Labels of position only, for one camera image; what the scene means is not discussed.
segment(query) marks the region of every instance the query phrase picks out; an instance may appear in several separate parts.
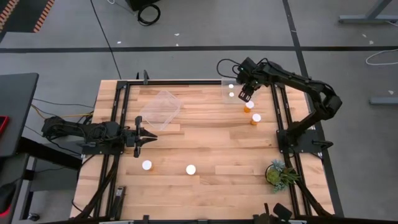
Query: gray concrete floor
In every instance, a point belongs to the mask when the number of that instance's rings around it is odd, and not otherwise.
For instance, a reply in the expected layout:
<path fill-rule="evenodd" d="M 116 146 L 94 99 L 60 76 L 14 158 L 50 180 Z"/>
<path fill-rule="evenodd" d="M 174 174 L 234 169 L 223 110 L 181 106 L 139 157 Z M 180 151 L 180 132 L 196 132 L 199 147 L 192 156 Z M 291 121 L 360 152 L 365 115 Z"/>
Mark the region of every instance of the gray concrete floor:
<path fill-rule="evenodd" d="M 157 5 L 162 17 L 150 27 L 140 26 L 134 13 L 126 9 L 110 5 L 106 0 L 93 1 L 112 47 L 293 46 L 282 1 L 161 0 Z M 116 2 L 126 7 L 123 0 Z M 398 45 L 398 27 L 337 23 L 340 14 L 365 13 L 375 2 L 290 0 L 289 4 L 302 46 Z M 393 1 L 386 13 L 397 14 L 398 1 Z M 107 47 L 89 0 L 58 0 L 38 34 L 7 33 L 0 42 L 0 49 L 51 47 Z M 326 139 L 335 143 L 330 155 L 345 216 L 398 220 L 394 212 L 398 203 L 395 172 L 398 166 L 394 162 L 398 156 L 397 108 L 368 104 L 371 96 L 389 96 L 389 91 L 394 92 L 393 96 L 398 93 L 398 65 L 366 65 L 365 58 L 373 53 L 303 54 L 308 74 L 331 84 L 343 100 L 338 114 L 323 122 L 323 127 Z M 396 61 L 397 53 L 382 55 L 375 61 Z M 151 78 L 219 78 L 215 65 L 225 57 L 237 61 L 267 57 L 286 70 L 300 71 L 295 52 L 118 52 L 114 56 L 123 78 L 135 78 L 143 69 Z M 36 98 L 86 105 L 94 104 L 100 80 L 118 78 L 110 53 L 0 54 L 0 74 L 21 72 L 40 74 Z M 90 111 L 79 106 L 34 103 L 58 115 Z M 40 131 L 42 119 L 30 111 L 26 125 Z M 45 143 L 28 129 L 23 135 Z M 41 166 L 45 169 L 52 165 Z M 74 173 L 52 172 L 65 176 L 60 182 L 66 187 L 35 194 L 31 212 L 42 216 L 38 223 L 64 220 L 72 207 Z M 45 183 L 53 176 L 37 178 Z M 14 219 L 13 223 L 30 221 Z"/>

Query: white bottle cap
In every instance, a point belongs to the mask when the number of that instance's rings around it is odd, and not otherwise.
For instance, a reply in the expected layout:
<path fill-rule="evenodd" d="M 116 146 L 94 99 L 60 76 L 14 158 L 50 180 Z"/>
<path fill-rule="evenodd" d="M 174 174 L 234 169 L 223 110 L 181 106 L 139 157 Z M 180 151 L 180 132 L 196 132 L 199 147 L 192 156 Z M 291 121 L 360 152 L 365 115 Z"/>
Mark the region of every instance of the white bottle cap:
<path fill-rule="evenodd" d="M 152 168 L 152 162 L 151 161 L 142 162 L 142 168 L 144 170 L 150 170 L 150 168 Z"/>
<path fill-rule="evenodd" d="M 261 116 L 259 114 L 253 114 L 252 119 L 255 122 L 260 122 L 261 121 Z"/>
<path fill-rule="evenodd" d="M 249 108 L 249 109 L 253 109 L 253 108 L 254 108 L 254 103 L 253 103 L 253 101 L 247 102 L 247 103 L 246 103 L 246 107 Z"/>
<path fill-rule="evenodd" d="M 187 166 L 187 174 L 193 175 L 197 171 L 197 168 L 194 165 Z"/>

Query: red object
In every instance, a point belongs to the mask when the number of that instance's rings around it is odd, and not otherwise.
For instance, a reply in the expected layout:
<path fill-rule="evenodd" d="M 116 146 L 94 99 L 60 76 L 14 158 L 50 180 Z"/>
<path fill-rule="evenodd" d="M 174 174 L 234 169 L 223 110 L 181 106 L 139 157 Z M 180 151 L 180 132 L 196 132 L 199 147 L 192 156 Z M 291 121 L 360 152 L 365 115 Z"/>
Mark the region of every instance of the red object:
<path fill-rule="evenodd" d="M 8 116 L 0 116 L 0 134 L 4 131 L 6 128 L 6 125 L 10 118 Z"/>
<path fill-rule="evenodd" d="M 8 207 L 8 209 L 7 209 L 5 212 L 3 212 L 3 213 L 0 213 L 0 218 L 2 218 L 2 217 L 6 217 L 6 216 L 8 215 L 8 213 L 10 212 L 10 209 L 11 209 L 11 206 L 10 206 L 10 207 Z"/>

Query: cable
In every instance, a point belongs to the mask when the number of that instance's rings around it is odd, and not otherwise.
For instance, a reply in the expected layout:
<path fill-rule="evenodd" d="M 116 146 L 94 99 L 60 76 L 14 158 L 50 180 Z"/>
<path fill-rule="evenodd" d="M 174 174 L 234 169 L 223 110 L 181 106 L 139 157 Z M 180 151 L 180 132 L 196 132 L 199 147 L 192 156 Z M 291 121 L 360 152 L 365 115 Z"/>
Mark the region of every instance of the cable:
<path fill-rule="evenodd" d="M 136 15 L 135 15 L 132 11 L 130 11 L 128 8 L 126 8 L 126 7 L 122 6 L 122 5 L 120 5 L 120 4 L 117 3 L 117 2 L 115 2 L 115 4 L 117 4 L 119 7 L 121 7 L 121 8 L 123 8 L 123 9 L 127 10 L 127 12 L 130 12 L 130 14 L 136 16 Z"/>
<path fill-rule="evenodd" d="M 92 117 L 92 116 L 93 116 L 93 113 L 94 113 L 94 111 L 90 112 L 90 113 L 89 113 L 90 115 L 88 115 L 88 116 L 82 116 L 82 117 L 77 121 L 77 123 L 79 123 L 83 118 Z"/>
<path fill-rule="evenodd" d="M 57 116 L 57 115 L 55 115 L 55 114 L 45 112 L 45 111 L 41 110 L 40 108 L 38 108 L 38 107 L 35 106 L 35 105 L 30 105 L 30 106 L 33 107 L 33 108 L 36 110 L 37 114 L 38 114 L 40 117 L 42 117 L 43 119 L 47 119 L 47 118 L 44 117 L 40 112 L 45 113 L 45 114 L 49 114 L 49 115 L 52 115 L 52 116 Z M 91 115 L 91 113 L 88 113 L 88 114 L 65 115 L 65 116 L 60 116 L 60 118 L 72 118 L 72 117 L 89 116 L 89 115 Z"/>
<path fill-rule="evenodd" d="M 397 24 L 395 24 L 395 23 L 393 23 L 393 22 L 389 22 L 389 21 L 387 21 L 387 23 L 388 23 L 388 24 L 391 24 L 391 25 L 393 25 L 393 26 L 396 26 L 396 27 L 398 27 L 398 25 L 397 25 Z"/>
<path fill-rule="evenodd" d="M 91 115 L 91 114 L 73 114 L 73 115 L 61 116 L 60 118 L 73 118 L 73 117 L 89 116 L 89 115 Z"/>
<path fill-rule="evenodd" d="M 41 172 L 46 172 L 46 171 L 50 171 L 50 170 L 61 170 L 61 169 L 64 169 L 64 168 L 67 168 L 67 167 L 61 167 L 61 168 L 57 168 L 57 169 L 46 169 L 46 170 L 42 170 L 42 171 L 35 172 L 35 174 L 39 174 L 39 173 L 41 173 Z M 18 180 L 21 180 L 22 178 L 23 178 L 23 177 L 17 178 L 17 179 L 15 179 L 15 180 L 13 180 L 12 182 L 8 183 L 8 184 L 12 184 L 12 183 L 14 183 L 14 182 L 17 182 Z"/>
<path fill-rule="evenodd" d="M 32 129 L 32 128 L 26 126 L 26 125 L 25 125 L 25 128 L 27 128 L 27 129 L 33 131 L 34 133 L 38 134 L 40 137 L 43 137 L 40 133 L 38 133 L 37 131 L 35 131 L 34 129 Z"/>
<path fill-rule="evenodd" d="M 26 126 L 26 125 L 25 125 L 25 128 L 27 128 L 27 129 L 33 131 L 34 133 L 36 133 L 37 135 L 39 135 L 40 137 L 43 138 L 43 136 L 42 136 L 40 133 L 38 133 L 37 131 L 35 131 L 34 129 L 32 129 L 32 128 Z M 76 156 L 76 155 L 81 156 L 81 154 L 77 154 L 77 152 L 73 152 L 73 153 L 74 153 L 74 154 L 68 154 L 68 155 L 69 155 L 69 156 Z"/>
<path fill-rule="evenodd" d="M 148 7 L 153 7 L 157 11 L 156 18 L 153 21 L 150 21 L 150 22 L 146 21 L 145 19 L 143 19 L 141 17 L 142 12 Z M 140 8 L 140 10 L 138 11 L 137 20 L 138 20 L 138 23 L 140 23 L 140 25 L 142 25 L 142 26 L 150 26 L 150 25 L 154 24 L 155 22 L 157 22 L 159 19 L 160 19 L 160 9 L 159 9 L 159 7 L 157 7 L 154 4 L 148 4 L 146 6 L 142 6 Z"/>
<path fill-rule="evenodd" d="M 395 23 L 392 23 L 392 22 L 389 22 L 389 21 L 387 21 L 387 23 L 388 23 L 388 24 L 391 24 L 391 25 L 393 25 L 393 26 L 398 27 L 398 25 L 395 24 Z M 395 51 L 398 51 L 398 49 L 380 51 L 380 52 L 378 52 L 378 53 L 376 53 L 376 54 L 372 54 L 371 56 L 369 56 L 369 57 L 365 60 L 365 62 L 366 62 L 367 65 L 398 65 L 398 62 L 391 62 L 391 63 L 370 63 L 370 62 L 369 62 L 369 59 L 370 59 L 370 58 L 373 58 L 373 57 L 376 56 L 376 55 L 383 54 L 383 53 L 386 53 L 386 52 L 395 52 Z"/>
<path fill-rule="evenodd" d="M 41 101 L 41 102 L 44 102 L 44 103 L 50 103 L 50 104 L 52 104 L 52 105 L 62 105 L 62 106 L 84 106 L 84 107 L 87 107 L 87 108 L 94 108 L 93 106 L 87 106 L 87 105 L 82 105 L 82 104 L 78 104 L 78 103 L 54 103 L 54 102 L 45 101 L 45 100 L 40 100 L 40 99 L 36 99 L 36 98 L 33 98 L 33 100 Z"/>
<path fill-rule="evenodd" d="M 115 2 L 115 0 L 113 0 L 113 2 L 110 2 L 109 0 L 107 0 L 107 1 L 108 1 L 110 4 L 117 4 L 119 7 L 121 7 L 121 8 L 123 8 L 123 9 L 127 10 L 129 13 L 133 14 L 134 16 L 136 16 L 135 13 L 131 12 L 130 10 L 128 10 L 127 8 L 125 8 L 124 6 L 122 6 L 122 5 L 120 5 L 119 3 Z M 143 18 L 141 17 L 142 12 L 143 12 L 146 8 L 148 8 L 148 7 L 153 7 L 153 8 L 157 11 L 157 16 L 156 16 L 156 18 L 155 18 L 153 21 L 146 21 L 145 19 L 143 19 Z M 148 5 L 142 6 L 142 7 L 139 9 L 138 15 L 137 15 L 138 23 L 140 23 L 140 25 L 142 25 L 142 26 L 150 26 L 150 25 L 154 24 L 155 22 L 157 22 L 157 21 L 160 19 L 160 13 L 161 13 L 161 12 L 160 12 L 160 8 L 159 8 L 158 6 L 156 6 L 156 5 L 154 5 L 154 4 L 148 4 Z"/>
<path fill-rule="evenodd" d="M 224 61 L 229 61 L 229 62 L 233 62 L 233 63 L 236 64 L 236 65 L 232 66 L 232 71 L 233 71 L 233 72 L 234 72 L 234 67 L 235 67 L 235 66 L 241 66 L 240 63 L 235 62 L 234 60 L 231 60 L 231 59 L 229 59 L 229 58 L 224 58 L 224 59 L 221 59 L 221 60 L 217 63 L 217 66 L 216 66 L 217 73 L 218 73 L 220 76 L 225 77 L 225 78 L 236 78 L 236 77 L 231 77 L 231 76 L 223 75 L 223 74 L 220 73 L 220 70 L 218 69 L 218 67 L 220 66 L 220 63 L 221 63 L 221 62 L 224 62 Z"/>
<path fill-rule="evenodd" d="M 117 167 L 118 167 L 118 165 L 114 160 L 112 163 L 111 169 L 109 170 L 108 174 L 106 175 L 103 183 L 98 187 L 98 190 L 95 192 L 93 198 L 86 205 L 86 207 L 83 209 L 83 211 L 79 215 L 77 215 L 74 220 L 81 220 L 82 218 L 87 218 L 90 215 L 91 211 L 94 209 L 95 205 L 97 204 L 97 201 L 100 198 L 102 198 L 102 194 L 104 193 L 108 184 L 111 182 L 111 180 L 116 175 Z"/>
<path fill-rule="evenodd" d="M 77 128 L 77 129 L 79 129 L 80 131 L 81 131 L 81 133 L 83 134 L 83 138 L 85 139 L 85 142 L 87 143 L 87 136 L 86 136 L 86 133 L 84 132 L 84 130 L 81 128 L 81 127 L 79 127 L 79 125 L 77 124 L 76 126 L 74 126 L 74 125 L 69 125 L 69 124 L 53 124 L 53 125 L 51 125 L 51 126 L 49 126 L 48 127 L 48 129 L 50 129 L 50 128 L 52 128 L 52 127 L 54 127 L 54 126 L 66 126 L 66 127 L 71 127 L 71 128 Z"/>
<path fill-rule="evenodd" d="M 43 119 L 45 119 L 45 117 L 40 113 L 40 111 L 39 111 L 39 109 L 37 109 L 37 107 L 35 107 L 34 105 L 31 105 L 31 107 L 33 107 L 33 109 L 36 110 L 36 113 L 37 113 L 40 117 L 42 117 Z"/>
<path fill-rule="evenodd" d="M 105 38 L 105 40 L 106 40 L 106 43 L 107 43 L 107 45 L 108 45 L 108 47 L 109 47 L 109 50 L 111 51 L 112 58 L 113 58 L 113 62 L 114 62 L 114 66 L 116 66 L 116 70 L 118 71 L 119 79 L 121 80 L 121 79 L 122 79 L 122 76 L 120 75 L 120 71 L 119 71 L 118 64 L 116 63 L 116 59 L 114 58 L 113 51 L 112 51 L 112 47 L 111 47 L 111 45 L 109 44 L 108 38 L 106 38 L 105 31 L 104 31 L 104 29 L 102 28 L 102 25 L 101 25 L 100 19 L 98 18 L 97 12 L 95 11 L 95 7 L 94 7 L 94 4 L 93 4 L 93 0 L 90 0 L 90 3 L 91 3 L 91 6 L 93 6 L 93 10 L 94 10 L 95 17 L 97 18 L 99 27 L 101 28 L 101 31 L 102 31 L 102 33 L 103 33 L 103 35 L 104 35 L 104 38 Z"/>
<path fill-rule="evenodd" d="M 35 106 L 35 105 L 30 105 L 30 106 L 33 107 L 33 108 L 36 110 L 37 114 L 38 114 L 40 117 L 42 117 L 43 119 L 46 119 L 46 117 L 44 117 L 40 112 L 45 113 L 45 114 L 48 114 L 48 115 L 52 115 L 52 116 L 57 116 L 57 115 L 55 115 L 55 114 L 45 112 L 45 111 L 41 110 L 40 108 L 38 108 L 38 107 Z"/>
<path fill-rule="evenodd" d="M 74 153 L 74 154 L 76 154 L 76 155 L 79 155 L 79 156 L 81 156 L 81 154 L 80 154 L 80 153 L 78 153 L 78 152 L 74 152 L 74 151 L 72 151 L 72 150 L 70 150 L 70 149 L 67 149 L 67 148 L 61 147 L 59 144 L 57 144 L 57 143 L 53 142 L 51 139 L 48 139 L 48 138 L 46 138 L 46 139 L 47 139 L 47 141 L 49 141 L 49 142 L 51 142 L 52 144 L 56 145 L 56 146 L 57 146 L 58 148 L 60 148 L 60 149 L 63 149 L 63 150 L 66 150 L 66 151 L 69 151 L 69 152 L 72 152 L 72 153 Z"/>
<path fill-rule="evenodd" d="M 89 158 L 87 158 L 87 159 L 81 164 L 80 169 L 79 169 L 79 171 L 77 172 L 76 181 L 79 180 L 79 175 L 80 175 L 80 170 L 81 170 L 81 168 L 82 168 L 90 159 L 92 159 L 94 156 L 95 156 L 95 155 L 91 155 Z M 83 212 L 82 209 L 78 208 L 78 207 L 75 205 L 75 202 L 73 201 L 73 199 L 72 199 L 72 205 L 73 205 L 73 206 L 75 207 L 75 209 L 77 209 L 79 212 Z"/>

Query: white cable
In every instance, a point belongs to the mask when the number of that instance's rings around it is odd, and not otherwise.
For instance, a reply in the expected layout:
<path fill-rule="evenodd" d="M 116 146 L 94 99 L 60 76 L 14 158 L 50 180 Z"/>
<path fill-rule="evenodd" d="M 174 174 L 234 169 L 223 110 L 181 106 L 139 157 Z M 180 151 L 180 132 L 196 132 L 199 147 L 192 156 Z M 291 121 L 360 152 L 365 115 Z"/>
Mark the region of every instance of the white cable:
<path fill-rule="evenodd" d="M 398 27 L 398 25 L 397 25 L 397 24 L 395 24 L 395 23 L 388 22 L 388 21 L 387 21 L 387 23 L 389 23 L 389 24 L 391 24 L 391 25 L 393 25 L 393 26 L 396 26 L 396 27 Z"/>
<path fill-rule="evenodd" d="M 392 23 L 392 22 L 389 22 L 389 21 L 387 21 L 387 23 L 389 23 L 389 24 L 391 24 L 391 25 L 393 25 L 393 26 L 398 27 L 398 25 L 395 24 L 395 23 Z M 398 62 L 391 62 L 391 63 L 369 63 L 369 62 L 368 62 L 368 60 L 369 60 L 370 58 L 373 58 L 373 57 L 376 56 L 376 55 L 383 54 L 383 53 L 386 53 L 386 52 L 394 52 L 394 51 L 398 51 L 398 49 L 380 51 L 380 52 L 378 52 L 378 53 L 376 53 L 376 54 L 373 54 L 373 55 L 369 56 L 369 57 L 365 60 L 365 62 L 366 62 L 367 65 L 398 65 Z"/>

